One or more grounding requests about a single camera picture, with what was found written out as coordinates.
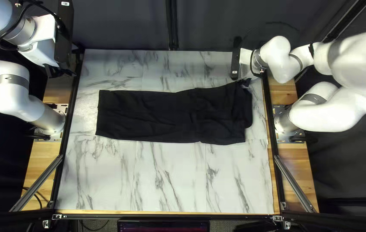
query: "dark wall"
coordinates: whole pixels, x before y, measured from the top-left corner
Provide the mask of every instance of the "dark wall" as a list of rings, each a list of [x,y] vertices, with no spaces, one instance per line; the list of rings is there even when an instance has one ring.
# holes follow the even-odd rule
[[[0,50],[0,60],[21,64],[30,71],[30,94],[42,99],[47,78],[18,52]],[[32,139],[24,135],[31,124],[0,113],[0,211],[8,211],[21,196]]]
[[[276,35],[292,47],[308,43],[331,20],[344,0],[185,0],[178,2],[180,48],[221,50],[232,48],[235,36],[244,36],[243,47],[255,48]]]
[[[177,0],[180,50],[230,51],[233,38],[254,48],[276,35],[312,42],[353,0]],[[52,10],[57,0],[44,1]],[[165,0],[73,0],[73,41],[92,49],[168,49]],[[44,15],[36,8],[31,15]]]
[[[362,32],[366,32],[366,8],[338,39]],[[339,86],[332,76],[312,67],[297,82],[298,95],[321,81]],[[308,134],[318,139],[308,143],[308,150],[320,212],[366,216],[366,115],[348,131]]]

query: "metal bracket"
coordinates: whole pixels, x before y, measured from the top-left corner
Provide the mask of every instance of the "metal bracket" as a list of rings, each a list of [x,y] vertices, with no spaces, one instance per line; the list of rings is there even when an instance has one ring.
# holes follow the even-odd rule
[[[273,119],[275,124],[279,124],[280,116],[288,113],[289,111],[285,110],[286,105],[272,105],[272,113],[273,113]],[[289,141],[289,137],[291,136],[298,136],[298,137],[305,137],[304,130],[297,128],[294,131],[291,132],[285,132],[285,131],[279,131],[277,128],[277,125],[275,125],[275,133],[276,133],[276,141],[277,143],[304,143],[303,141]]]
[[[280,171],[282,172],[282,175],[284,175],[286,180],[289,182],[290,186],[292,187],[293,192],[298,197],[298,199],[299,199],[300,203],[302,204],[302,206],[304,207],[305,211],[308,213],[316,213],[314,206],[309,201],[309,199],[305,195],[304,191],[302,191],[298,182],[296,182],[295,178],[289,172],[288,168],[282,162],[279,155],[274,155],[273,161],[275,162],[276,166],[279,167]]]
[[[283,229],[290,229],[290,222],[283,221]]]
[[[44,229],[50,229],[50,220],[44,220],[43,221],[43,228]]]
[[[53,214],[51,219],[52,220],[62,219],[62,214]]]
[[[55,201],[49,201],[47,204],[47,208],[54,208]]]
[[[281,215],[273,215],[272,220],[274,222],[282,222],[283,229],[290,229],[290,222],[284,221]]]
[[[21,211],[24,206],[30,201],[31,197],[38,191],[43,185],[46,179],[61,163],[63,155],[59,155],[56,159],[44,170],[44,172],[38,177],[38,179],[31,185],[31,187],[25,192],[25,194],[15,203],[10,209],[10,212]]]
[[[281,210],[289,210],[289,207],[288,207],[288,205],[286,204],[286,202],[281,201],[281,202],[280,202],[280,209],[281,209]]]
[[[282,218],[282,216],[281,216],[281,215],[273,215],[273,216],[272,216],[272,220],[273,220],[274,222],[281,222],[281,221],[283,221],[283,218]]]

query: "white marble tile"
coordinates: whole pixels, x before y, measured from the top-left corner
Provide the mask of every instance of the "white marble tile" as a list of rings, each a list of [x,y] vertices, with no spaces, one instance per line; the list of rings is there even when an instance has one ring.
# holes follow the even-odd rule
[[[267,140],[265,104],[263,103],[262,79],[258,78],[249,85],[252,93],[252,126],[246,129],[246,139]]]
[[[142,76],[144,51],[87,49],[82,76]]]
[[[138,142],[131,209],[206,212],[205,144]]]
[[[204,87],[202,52],[147,51],[142,90],[179,92]]]
[[[57,208],[130,210],[136,142],[71,133]]]
[[[207,212],[273,214],[266,140],[206,146]]]
[[[204,52],[205,78],[219,77],[231,81],[231,52]]]
[[[99,90],[178,92],[231,82],[231,53],[205,53],[86,50],[58,208],[273,212],[260,80],[250,86],[254,122],[246,136],[264,140],[218,146],[95,135]]]

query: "folded black cloth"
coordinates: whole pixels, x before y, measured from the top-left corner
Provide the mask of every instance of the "folded black cloth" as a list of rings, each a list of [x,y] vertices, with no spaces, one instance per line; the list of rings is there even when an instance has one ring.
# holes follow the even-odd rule
[[[149,142],[245,142],[252,124],[250,79],[180,92],[100,90],[96,135]]]

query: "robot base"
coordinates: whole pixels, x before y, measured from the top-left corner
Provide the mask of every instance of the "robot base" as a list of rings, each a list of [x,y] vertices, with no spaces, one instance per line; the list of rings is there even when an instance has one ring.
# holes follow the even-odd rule
[[[277,124],[279,124],[280,119],[283,114],[288,113],[288,110],[285,109],[287,105],[272,105],[273,111],[273,119],[275,123],[275,133],[276,133],[276,142],[277,143],[304,143],[304,141],[290,141],[290,137],[305,137],[304,130],[300,128],[296,128],[295,130],[283,130],[278,129]]]
[[[65,115],[68,111],[68,104],[56,104],[56,105],[57,105],[57,108],[54,108],[53,110],[55,110],[56,112],[58,112],[65,118]],[[64,132],[64,129],[58,133],[53,133],[53,132],[44,131],[43,129],[40,129],[40,128],[36,128],[34,131],[35,135],[45,135],[46,133],[47,134],[53,133],[53,134],[50,135],[50,140],[34,139],[34,141],[36,141],[36,142],[61,142],[63,132]]]

